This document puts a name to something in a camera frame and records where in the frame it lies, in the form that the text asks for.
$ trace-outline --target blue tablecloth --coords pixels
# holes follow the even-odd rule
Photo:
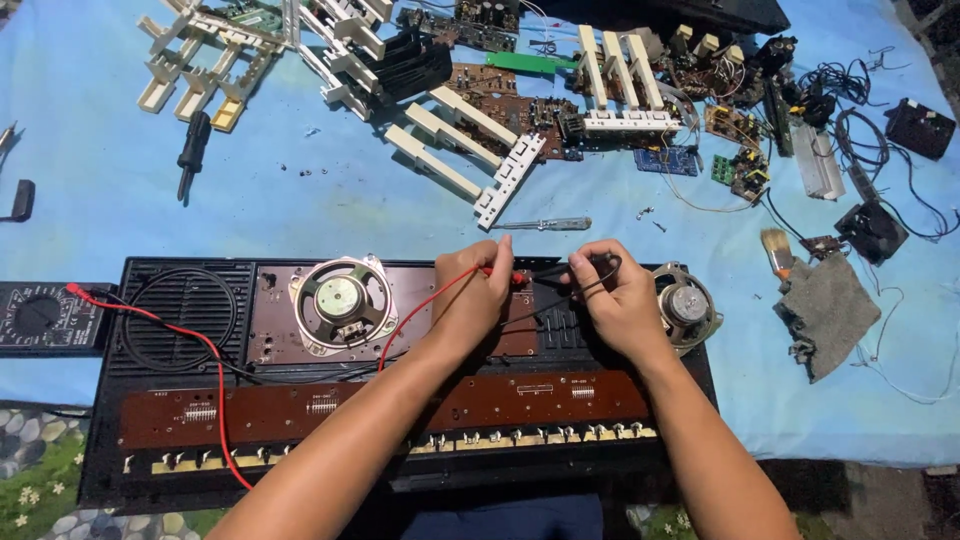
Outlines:
[[[874,73],[872,101],[896,103],[909,96],[948,112],[924,52],[886,0],[783,7],[793,22],[789,35],[800,40],[797,72],[895,45],[887,65],[910,65]],[[161,24],[173,18],[154,0],[30,0],[0,33],[0,126],[15,119],[22,130],[0,170],[0,209],[10,207],[17,179],[33,179],[37,186],[34,217],[0,224],[0,279],[117,282],[128,256],[334,258],[370,252],[429,259],[488,237],[466,202],[397,159],[380,136],[384,128],[329,108],[320,80],[290,52],[271,68],[234,133],[213,134],[185,209],[175,192],[186,125],[172,109],[186,83],[178,81],[160,114],[136,106],[150,80],[143,62],[151,41],[134,27],[143,13]],[[523,22],[521,44],[540,37],[539,19],[528,14]],[[562,23],[550,32],[573,37],[575,30]],[[388,24],[381,34],[395,31]],[[758,38],[762,43],[764,37]],[[558,46],[568,53],[576,44],[559,40]],[[211,65],[215,56],[198,57],[198,63]],[[481,61],[483,54],[458,46],[454,57]],[[565,95],[559,76],[520,77],[517,86],[525,95]],[[222,95],[207,109],[219,106]],[[884,109],[860,110],[883,126]],[[307,126],[320,132],[304,136]],[[859,127],[853,134],[870,140]],[[733,143],[704,135],[708,161],[735,151]],[[466,160],[436,152],[478,184],[489,183]],[[918,191],[946,213],[960,201],[958,161],[956,142],[937,163],[915,158]],[[304,169],[313,174],[300,176]],[[878,184],[890,187],[886,197],[909,223],[931,230],[932,218],[907,191],[905,171],[894,157]],[[795,160],[773,157],[771,176],[780,212],[805,235],[832,233],[833,223],[858,202],[849,180],[851,194],[838,203],[805,197]],[[675,182],[700,206],[742,203],[708,173]],[[637,211],[648,206],[655,212],[637,222]],[[787,353],[790,336],[771,310],[779,282],[758,240],[761,228],[774,225],[763,207],[734,213],[693,209],[661,175],[637,172],[632,153],[623,151],[537,166],[501,220],[577,215],[592,217],[592,229],[517,233],[516,252],[565,256],[584,242],[612,236],[638,260],[688,264],[726,314],[708,342],[721,413],[757,457],[901,466],[960,461],[960,398],[953,393],[960,378],[950,379],[960,318],[960,289],[954,285],[960,234],[939,244],[911,237],[876,270],[881,286],[899,286],[906,295],[880,356],[890,382],[925,396],[952,388],[947,399],[919,405],[876,372],[849,365],[855,355],[826,379],[808,384]],[[792,247],[804,252],[796,243]],[[851,262],[866,283],[856,256]],[[891,291],[876,300],[884,316],[897,298]],[[863,342],[870,351],[879,330],[875,325]],[[99,359],[3,360],[0,399],[90,404],[100,365]]]

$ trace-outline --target paint brush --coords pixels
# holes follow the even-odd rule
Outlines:
[[[790,270],[793,268],[793,254],[790,253],[790,242],[786,238],[786,231],[764,229],[760,231],[760,241],[763,242],[763,249],[767,250],[767,257],[770,258],[770,266],[774,269],[774,274],[785,281],[790,277]]]

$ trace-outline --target hand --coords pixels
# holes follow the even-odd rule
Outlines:
[[[435,298],[431,308],[431,333],[442,336],[444,346],[453,348],[460,358],[473,351],[500,320],[514,272],[511,236],[504,234],[499,243],[483,240],[437,257],[437,286],[452,282],[472,266],[492,267],[493,272],[487,277],[474,271]]]
[[[654,276],[637,264],[620,242],[590,242],[570,254],[567,261],[574,275],[564,274],[561,282],[575,281],[585,286],[598,281],[597,270],[588,258],[605,254],[620,256],[620,269],[604,286],[596,285],[582,295],[600,337],[641,371],[674,356],[660,320]]]

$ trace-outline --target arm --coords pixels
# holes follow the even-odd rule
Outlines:
[[[653,275],[616,240],[570,255],[573,279],[592,283],[587,257],[622,257],[616,283],[585,293],[600,336],[636,367],[651,397],[690,521],[700,538],[800,538],[773,483],[743,448],[680,362],[663,332]]]
[[[474,244],[437,259],[437,286],[470,266],[432,305],[434,326],[400,360],[337,407],[207,536],[208,540],[335,538],[367,496],[428,400],[490,332],[507,298],[511,240]]]

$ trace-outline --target gray cloth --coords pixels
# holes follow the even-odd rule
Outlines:
[[[841,254],[815,267],[794,258],[780,292],[783,298],[774,311],[790,330],[794,339],[790,354],[806,364],[811,384],[843,363],[880,319],[880,308]]]

